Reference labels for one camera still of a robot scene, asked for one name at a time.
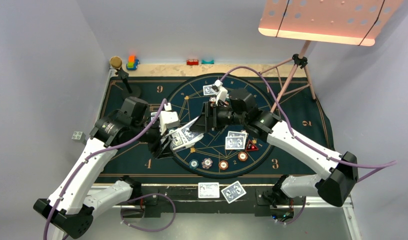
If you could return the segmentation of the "dealt card seat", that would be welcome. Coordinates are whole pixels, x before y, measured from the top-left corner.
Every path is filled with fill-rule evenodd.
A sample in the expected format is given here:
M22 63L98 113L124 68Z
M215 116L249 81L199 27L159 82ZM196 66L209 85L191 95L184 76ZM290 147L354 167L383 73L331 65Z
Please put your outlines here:
M157 115L157 112L151 112L150 117L149 117L149 121L151 122L155 118L156 115Z
M227 136L228 137L242 137L246 139L248 137L248 134L244 131L228 131Z
M218 94L218 90L213 84L204 85L202 87L202 93L204 96L216 96Z

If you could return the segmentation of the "pink blue poker chip stack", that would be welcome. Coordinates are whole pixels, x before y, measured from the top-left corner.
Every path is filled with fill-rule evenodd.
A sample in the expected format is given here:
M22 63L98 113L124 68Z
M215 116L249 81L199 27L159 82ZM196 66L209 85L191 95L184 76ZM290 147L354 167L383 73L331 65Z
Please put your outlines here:
M213 161L211 158L204 158L201 162L202 168L203 169L210 169L211 166L213 165Z

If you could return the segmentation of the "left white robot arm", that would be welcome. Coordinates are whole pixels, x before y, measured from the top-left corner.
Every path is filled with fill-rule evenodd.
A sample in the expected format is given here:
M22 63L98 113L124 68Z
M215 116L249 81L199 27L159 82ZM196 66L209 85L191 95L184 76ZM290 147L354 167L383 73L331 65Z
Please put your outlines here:
M118 150L135 142L149 145L155 156L171 152L168 129L178 125L178 114L163 99L158 110L146 117L149 104L128 97L121 108L98 119L82 154L60 186L47 198L38 199L33 209L42 215L45 240L78 239L94 219L113 206L134 205L147 198L140 182L125 175L112 186L88 195L99 174Z

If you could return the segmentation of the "orange poker chip stack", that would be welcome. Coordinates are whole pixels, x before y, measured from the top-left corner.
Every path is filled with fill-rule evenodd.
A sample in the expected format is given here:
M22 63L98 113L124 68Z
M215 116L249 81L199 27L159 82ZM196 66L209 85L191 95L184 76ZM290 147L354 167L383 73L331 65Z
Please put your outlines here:
M229 167L229 163L228 163L226 160L221 160L221 161L218 163L218 168L219 168L221 171L227 170L228 167Z

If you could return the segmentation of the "red dealer button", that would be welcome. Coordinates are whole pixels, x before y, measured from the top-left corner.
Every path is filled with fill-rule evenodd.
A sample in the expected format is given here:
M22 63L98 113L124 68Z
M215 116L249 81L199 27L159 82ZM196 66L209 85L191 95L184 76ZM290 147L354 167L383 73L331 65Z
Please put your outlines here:
M254 151L258 151L259 148L256 146L256 144L252 141L252 140L248 140L246 147L245 147L245 151L246 152L254 152Z

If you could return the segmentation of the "pink chips seat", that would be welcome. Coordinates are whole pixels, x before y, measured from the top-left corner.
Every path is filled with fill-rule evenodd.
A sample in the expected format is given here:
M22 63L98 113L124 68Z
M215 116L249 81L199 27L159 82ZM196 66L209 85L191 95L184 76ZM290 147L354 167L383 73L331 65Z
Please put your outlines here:
M217 102L216 97L215 96L210 97L209 102L212 104L216 103Z

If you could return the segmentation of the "orange chips seat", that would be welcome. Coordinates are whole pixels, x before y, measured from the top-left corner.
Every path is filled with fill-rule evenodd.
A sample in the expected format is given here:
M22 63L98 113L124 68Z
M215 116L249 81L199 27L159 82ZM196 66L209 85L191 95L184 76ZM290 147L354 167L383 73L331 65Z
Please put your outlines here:
M240 162L245 162L248 159L248 154L244 151L240 151L237 155L237 158Z

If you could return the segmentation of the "blue playing card deck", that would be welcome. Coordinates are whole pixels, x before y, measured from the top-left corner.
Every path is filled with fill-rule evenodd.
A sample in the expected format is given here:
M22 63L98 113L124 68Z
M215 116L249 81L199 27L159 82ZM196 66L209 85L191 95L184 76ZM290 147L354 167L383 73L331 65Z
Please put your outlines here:
M204 137L203 133L190 130L190 127L197 119L198 117L194 118L186 125L179 127L176 130L169 130L168 135L171 139L170 149L174 153L193 147L195 143L199 142Z

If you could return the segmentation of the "teal poker chip stack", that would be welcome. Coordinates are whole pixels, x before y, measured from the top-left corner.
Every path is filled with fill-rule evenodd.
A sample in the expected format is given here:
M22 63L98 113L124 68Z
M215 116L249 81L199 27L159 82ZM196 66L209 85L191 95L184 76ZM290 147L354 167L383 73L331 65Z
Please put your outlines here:
M198 167L199 167L199 161L198 160L196 160L196 159L192 159L190 162L189 162L189 168L190 169L197 169Z

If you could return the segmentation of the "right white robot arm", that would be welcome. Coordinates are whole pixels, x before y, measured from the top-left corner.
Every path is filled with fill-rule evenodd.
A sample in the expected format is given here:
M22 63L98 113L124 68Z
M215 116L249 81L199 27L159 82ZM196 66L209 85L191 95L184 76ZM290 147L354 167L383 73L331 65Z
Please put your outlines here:
M341 207L357 183L357 157L351 152L340 154L319 145L291 128L285 119L260 110L255 97L245 88L228 92L217 80L212 86L216 101L203 103L202 112L190 130L208 133L230 125L241 125L251 136L281 148L310 169L313 175L283 175L263 198L273 207L288 204L293 198L320 197L328 204Z

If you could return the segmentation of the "dealt card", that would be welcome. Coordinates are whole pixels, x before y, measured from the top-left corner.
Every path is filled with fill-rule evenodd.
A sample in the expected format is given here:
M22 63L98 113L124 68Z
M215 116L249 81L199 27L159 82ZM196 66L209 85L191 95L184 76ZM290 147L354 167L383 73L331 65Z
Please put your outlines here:
M199 182L197 190L199 199L218 199L220 197L220 184L218 182Z
M221 193L228 204L235 202L236 200L247 194L244 187L238 180L223 188L221 190Z

